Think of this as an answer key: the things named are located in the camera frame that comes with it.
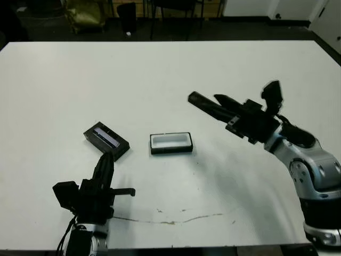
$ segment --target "table surface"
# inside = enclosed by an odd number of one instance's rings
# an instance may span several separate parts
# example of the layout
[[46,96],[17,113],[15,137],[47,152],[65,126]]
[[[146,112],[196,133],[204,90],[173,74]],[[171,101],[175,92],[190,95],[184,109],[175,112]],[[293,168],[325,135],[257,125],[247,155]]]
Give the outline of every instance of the table surface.
[[[194,90],[264,104],[341,159],[340,66],[315,42],[10,43],[0,52],[0,249],[54,250],[71,213],[52,186],[92,176],[83,136],[101,121],[129,141],[115,163],[108,247],[306,243],[290,175],[262,145],[187,103]],[[149,135],[191,132],[192,154],[151,156]]]

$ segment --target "floor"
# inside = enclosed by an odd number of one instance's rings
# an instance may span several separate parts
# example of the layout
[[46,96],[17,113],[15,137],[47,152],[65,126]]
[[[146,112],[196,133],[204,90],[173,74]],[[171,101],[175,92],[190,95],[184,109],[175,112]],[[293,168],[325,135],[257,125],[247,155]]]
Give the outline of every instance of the floor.
[[[109,19],[105,30],[84,31],[73,34],[62,13],[53,17],[37,17],[28,10],[17,13],[32,41],[149,41],[151,20],[137,20],[137,31],[126,36],[119,19]],[[190,28],[189,41],[222,40],[315,40],[339,65],[341,55],[329,47],[316,34],[301,26],[271,26],[265,21],[231,22],[224,19],[191,24],[188,19],[157,20],[153,41],[184,41]]]

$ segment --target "chair leg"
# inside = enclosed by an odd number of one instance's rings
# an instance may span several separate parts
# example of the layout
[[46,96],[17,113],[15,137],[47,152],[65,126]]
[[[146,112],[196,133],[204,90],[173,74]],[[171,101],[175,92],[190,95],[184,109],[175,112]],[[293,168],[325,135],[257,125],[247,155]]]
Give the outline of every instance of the chair leg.
[[202,28],[202,20],[203,19],[204,19],[204,0],[201,0],[200,29]]
[[164,16],[164,8],[161,7],[161,17],[162,17],[162,21],[164,20],[165,16]]
[[222,7],[222,4],[223,4],[223,0],[220,0],[219,6],[218,6],[217,18],[219,18],[220,8]]
[[188,38],[189,38],[190,32],[191,32],[191,28],[192,28],[192,25],[193,25],[193,22],[194,22],[194,18],[193,17],[194,17],[194,9],[195,8],[196,8],[196,6],[193,6],[193,8],[192,8],[190,27],[189,27],[187,35],[186,35],[186,41],[188,41]]
[[113,1],[113,0],[108,0],[108,4],[109,4],[109,6],[110,6],[110,8],[111,8],[112,17],[114,18],[114,17],[115,17],[115,14],[114,14],[114,12],[113,12],[113,3],[112,3],[112,1]]
[[151,30],[150,30],[150,40],[153,40],[153,30],[154,30],[154,23],[155,23],[155,14],[156,14],[156,5],[154,5],[153,9],[153,17],[152,17],[152,23],[151,23]]
[[142,8],[143,8],[143,18],[145,18],[145,0],[142,1]]

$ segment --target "white wall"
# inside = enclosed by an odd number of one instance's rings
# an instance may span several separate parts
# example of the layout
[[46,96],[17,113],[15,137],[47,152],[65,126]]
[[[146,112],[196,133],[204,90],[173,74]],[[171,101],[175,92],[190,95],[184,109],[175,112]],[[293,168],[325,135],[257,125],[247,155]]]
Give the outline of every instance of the white wall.
[[227,0],[224,16],[267,16],[272,0]]
[[223,15],[233,16],[268,16],[275,19],[277,13],[282,20],[310,20],[322,8],[326,0],[226,0]]
[[275,19],[279,13],[282,20],[309,20],[315,6],[321,0],[280,0],[273,13],[269,13],[270,19]]

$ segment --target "black wire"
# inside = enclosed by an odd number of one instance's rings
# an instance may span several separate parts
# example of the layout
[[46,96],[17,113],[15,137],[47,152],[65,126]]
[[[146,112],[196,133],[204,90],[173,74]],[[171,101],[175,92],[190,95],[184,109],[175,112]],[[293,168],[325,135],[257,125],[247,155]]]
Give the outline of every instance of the black wire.
[[278,117],[278,119],[281,120],[283,123],[291,124],[290,121],[286,117],[284,117],[282,115],[278,115],[277,114],[276,117]]
[[64,240],[66,238],[66,235],[68,234],[68,232],[70,231],[71,227],[76,223],[76,218],[77,216],[74,216],[70,222],[69,222],[69,225],[68,227],[66,228],[66,231],[62,237],[62,239],[60,240],[59,244],[58,244],[58,247],[57,247],[57,250],[55,252],[55,256],[62,256],[63,254],[63,246],[64,246]]

